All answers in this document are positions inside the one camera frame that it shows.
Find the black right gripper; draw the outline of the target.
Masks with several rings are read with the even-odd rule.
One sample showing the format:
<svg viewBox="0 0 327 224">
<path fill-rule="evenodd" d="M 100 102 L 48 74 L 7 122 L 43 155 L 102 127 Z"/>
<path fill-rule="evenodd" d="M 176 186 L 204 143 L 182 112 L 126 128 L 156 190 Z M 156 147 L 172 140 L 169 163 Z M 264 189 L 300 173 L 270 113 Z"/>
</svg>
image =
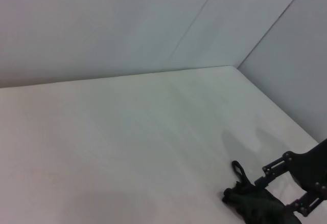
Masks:
<svg viewBox="0 0 327 224">
<path fill-rule="evenodd" d="M 262 170 L 265 175 L 254 181 L 257 187 L 267 187 L 277 177 L 289 171 L 300 187 L 307 192 L 286 205 L 284 211 L 308 216 L 324 201 L 326 195 L 326 140 L 306 153 L 287 151 Z"/>
</svg>

